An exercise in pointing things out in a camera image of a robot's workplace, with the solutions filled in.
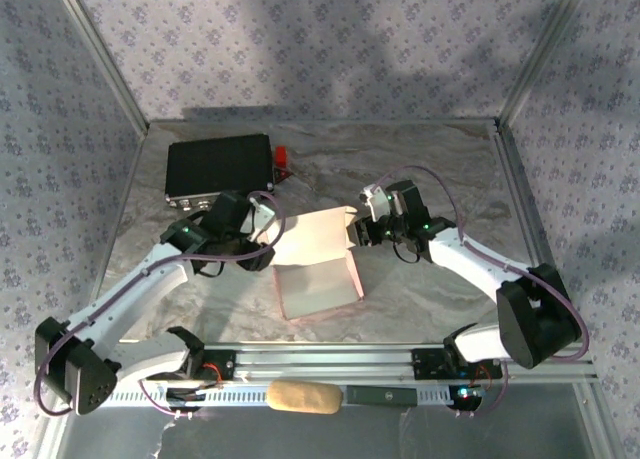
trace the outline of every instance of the table surface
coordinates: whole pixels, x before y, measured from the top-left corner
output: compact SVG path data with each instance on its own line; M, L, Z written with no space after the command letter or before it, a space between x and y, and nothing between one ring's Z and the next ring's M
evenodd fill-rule
M143 145L118 227L102 292L148 253L186 213L164 201L167 148L177 141L265 132L288 149L292 177L276 186L288 216L352 205L363 211L363 186L404 164L439 172L462 206L467 233L515 260L529 261L523 234L485 126L433 124L153 124ZM442 189L419 172L398 176L419 186L432 215L453 218ZM329 315L288 322L281 316L270 268L225 268L196 277L160 300L127 334L144 339L181 325L205 343L223 341L436 342L471 322L495 317L493 302L447 270L400 262L391 247L356 248L365 300Z

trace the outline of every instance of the floral wallpaper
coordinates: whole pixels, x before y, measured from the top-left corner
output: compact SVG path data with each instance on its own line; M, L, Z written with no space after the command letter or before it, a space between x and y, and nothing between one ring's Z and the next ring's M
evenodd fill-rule
M60 0L0 0L0 457L32 449L34 328L88 301L137 144Z
M640 457L640 0L585 0L512 125L546 236Z
M496 116L556 0L83 0L148 121Z

